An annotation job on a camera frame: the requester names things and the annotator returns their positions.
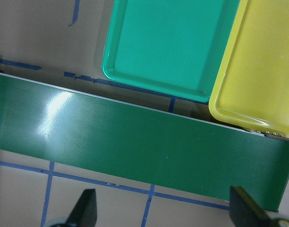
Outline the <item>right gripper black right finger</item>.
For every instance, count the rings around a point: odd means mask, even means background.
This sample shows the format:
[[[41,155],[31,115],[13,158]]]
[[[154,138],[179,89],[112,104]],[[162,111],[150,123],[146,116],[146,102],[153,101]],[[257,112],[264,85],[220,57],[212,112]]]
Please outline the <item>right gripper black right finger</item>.
[[[241,186],[230,187],[229,216],[236,227],[279,227]]]

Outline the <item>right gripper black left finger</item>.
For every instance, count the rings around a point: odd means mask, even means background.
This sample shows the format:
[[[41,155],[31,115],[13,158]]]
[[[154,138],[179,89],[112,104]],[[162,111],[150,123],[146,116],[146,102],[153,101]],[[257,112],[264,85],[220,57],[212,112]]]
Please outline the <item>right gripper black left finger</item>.
[[[65,222],[66,227],[94,227],[97,222],[96,190],[85,189]]]

